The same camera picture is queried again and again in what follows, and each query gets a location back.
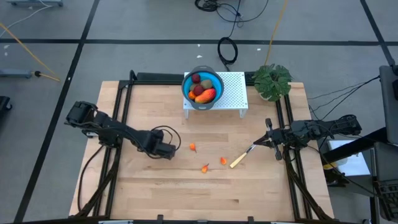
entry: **gray floor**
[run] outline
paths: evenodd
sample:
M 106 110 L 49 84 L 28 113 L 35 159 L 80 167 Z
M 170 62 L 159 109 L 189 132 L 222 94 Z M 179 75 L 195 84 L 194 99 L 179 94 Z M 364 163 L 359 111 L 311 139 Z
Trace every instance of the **gray floor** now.
M 11 30 L 23 39 L 79 39 L 93 0 L 64 2 L 63 8 L 46 9 Z M 385 40 L 397 41 L 394 9 L 398 2 L 367 2 Z M 242 0 L 243 18 L 256 15 L 264 4 L 265 1 Z M 237 28 L 232 39 L 270 39 L 282 5 L 282 0 L 270 0 L 265 13 Z M 0 22 L 5 25 L 31 12 L 33 10 L 26 7 L 12 7 L 5 1 L 0 2 Z M 199 11 L 193 0 L 101 0 L 88 38 L 219 39 L 228 35 L 231 27 L 232 24 L 222 21 L 215 12 Z M 275 39 L 377 41 L 359 0 L 289 1 Z M 0 223 L 14 219 L 77 44 L 27 46 L 57 72 L 62 82 L 44 78 L 0 80 L 0 95 L 10 96 L 14 105 L 0 130 L 0 198 L 6 202 L 0 205 Z M 268 46 L 238 45 L 238 48 L 239 57 L 231 70 L 253 71 L 264 63 Z M 398 47 L 389 49 L 398 60 Z M 227 54 L 232 50 L 223 46 L 223 52 Z M 17 44 L 0 44 L 0 58 L 2 68 L 44 71 Z M 298 82 L 304 82 L 310 97 L 376 77 L 378 67 L 387 62 L 377 46 L 275 45 L 272 46 L 269 63 L 286 66 Z M 65 218 L 68 215 L 86 144 L 86 138 L 79 130 L 63 124 L 76 100 L 96 102 L 102 81 L 127 79 L 130 69 L 136 72 L 183 73 L 197 65 L 209 65 L 217 71 L 224 71 L 216 45 L 86 44 L 24 220 Z M 330 99 L 332 97 L 320 98 L 310 101 L 310 104 L 318 106 Z M 317 114 L 323 116 L 330 109 L 319 109 Z M 379 82 L 358 90 L 328 118 L 336 119 L 345 114 L 358 117 L 363 134 L 384 126 Z M 330 195 L 336 218 L 359 222 L 370 217 L 368 198 L 341 189 L 330 189 Z

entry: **potted plant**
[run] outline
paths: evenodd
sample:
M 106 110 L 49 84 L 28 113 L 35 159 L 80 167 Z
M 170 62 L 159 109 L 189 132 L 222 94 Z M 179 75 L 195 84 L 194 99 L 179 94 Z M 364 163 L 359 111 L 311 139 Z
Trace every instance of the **potted plant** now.
M 261 98 L 273 102 L 289 94 L 291 86 L 288 82 L 292 81 L 292 76 L 285 67 L 274 67 L 275 64 L 263 65 L 252 76 L 254 87 Z

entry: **table leg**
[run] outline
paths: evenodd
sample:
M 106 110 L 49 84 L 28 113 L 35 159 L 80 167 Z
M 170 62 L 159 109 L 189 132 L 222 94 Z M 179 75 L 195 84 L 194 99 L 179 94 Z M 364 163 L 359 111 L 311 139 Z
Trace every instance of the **table leg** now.
M 184 115 L 185 115 L 185 119 L 188 119 L 188 117 L 189 117 L 189 110 L 184 110 Z
M 244 118 L 244 115 L 246 115 L 246 111 L 247 111 L 247 109 L 240 109 L 239 110 L 239 117 L 240 118 Z

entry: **wooden table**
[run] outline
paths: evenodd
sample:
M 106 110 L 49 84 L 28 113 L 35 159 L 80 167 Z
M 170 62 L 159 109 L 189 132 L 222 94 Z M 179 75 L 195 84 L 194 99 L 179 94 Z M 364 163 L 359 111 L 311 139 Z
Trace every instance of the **wooden table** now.
M 311 119 L 303 83 L 291 84 L 294 119 Z M 99 93 L 98 108 L 109 116 L 117 87 L 118 82 L 103 82 Z M 181 86 L 133 86 L 127 125 L 134 129 L 169 125 L 180 133 L 182 145 L 171 161 L 153 160 L 124 140 L 111 218 L 153 220 L 163 214 L 166 220 L 245 221 L 253 216 L 255 221 L 294 221 L 285 164 L 275 160 L 274 150 L 258 146 L 234 169 L 220 164 L 221 156 L 230 164 L 264 135 L 266 118 L 278 127 L 275 103 L 262 100 L 252 86 L 247 91 L 249 109 L 243 119 L 236 111 L 224 110 L 192 111 L 186 120 Z M 121 102 L 120 117 L 124 98 Z M 191 142 L 196 144 L 197 153 L 189 149 Z M 97 148 L 98 139 L 89 139 L 82 167 Z M 98 186 L 103 155 L 104 150 L 85 172 L 82 205 Z M 319 155 L 311 149 L 302 149 L 301 155 L 309 192 L 333 217 Z M 203 174 L 201 168 L 207 163 L 209 171 Z M 76 185 L 71 215 L 77 213 L 77 189 Z M 100 214 L 104 213 L 107 194 L 105 190 Z M 297 194 L 304 217 L 298 189 Z

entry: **white pegboard shelf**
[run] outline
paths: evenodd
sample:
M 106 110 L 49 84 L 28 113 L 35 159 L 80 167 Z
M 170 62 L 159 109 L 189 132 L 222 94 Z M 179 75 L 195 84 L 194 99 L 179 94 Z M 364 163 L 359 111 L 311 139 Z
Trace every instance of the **white pegboard shelf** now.
M 223 79 L 224 92 L 211 110 L 239 110 L 239 115 L 243 118 L 246 110 L 249 109 L 244 72 L 217 72 L 217 74 Z M 185 97 L 183 109 L 186 119 L 188 119 L 189 110 L 195 110 Z

